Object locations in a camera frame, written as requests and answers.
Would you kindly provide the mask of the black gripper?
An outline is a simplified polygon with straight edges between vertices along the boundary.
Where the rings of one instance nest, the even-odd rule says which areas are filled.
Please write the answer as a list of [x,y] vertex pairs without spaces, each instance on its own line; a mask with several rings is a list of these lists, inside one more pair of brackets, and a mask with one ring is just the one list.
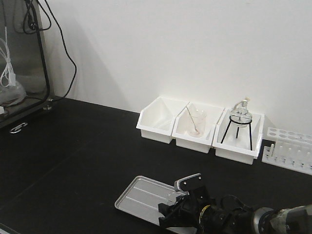
[[202,229],[199,216],[202,209],[212,204],[212,198],[206,186],[183,190],[188,195],[184,196],[177,204],[173,215],[169,215],[175,205],[165,203],[158,204],[158,211],[165,217],[159,217],[159,225],[162,228],[194,227]]

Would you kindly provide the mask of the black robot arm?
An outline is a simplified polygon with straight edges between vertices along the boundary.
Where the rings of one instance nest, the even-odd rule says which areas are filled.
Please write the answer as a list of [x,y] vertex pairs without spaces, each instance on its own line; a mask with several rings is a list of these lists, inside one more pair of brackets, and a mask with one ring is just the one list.
[[238,206],[227,208],[212,199],[206,187],[189,190],[173,205],[158,204],[162,214],[159,225],[194,227],[199,234],[310,234],[312,232],[311,205],[274,210],[252,208],[232,196]]

